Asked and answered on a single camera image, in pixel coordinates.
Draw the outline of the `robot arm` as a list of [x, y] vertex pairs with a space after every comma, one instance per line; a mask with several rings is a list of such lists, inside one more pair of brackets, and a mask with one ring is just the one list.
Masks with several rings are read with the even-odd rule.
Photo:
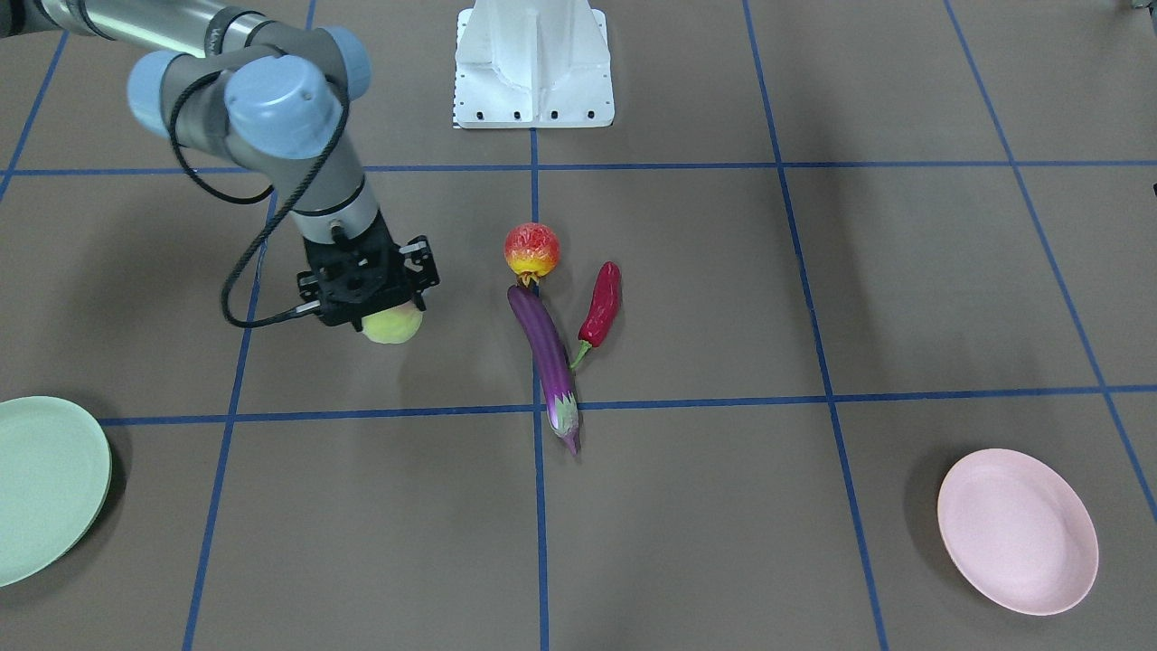
[[[131, 42], [146, 54], [127, 80], [127, 104], [145, 130], [165, 136], [183, 173], [227, 204], [278, 197], [277, 213], [222, 283], [221, 313], [256, 330], [314, 315], [351, 325], [376, 343], [417, 334], [423, 293], [439, 283], [427, 238], [398, 244], [346, 135], [368, 89], [371, 59], [340, 25], [303, 29], [219, 1], [5, 1], [3, 37], [86, 34]], [[268, 188], [231, 197], [194, 172], [200, 151], [261, 173]], [[300, 305], [264, 318], [231, 312], [231, 294], [268, 236], [290, 220], [307, 269]]]

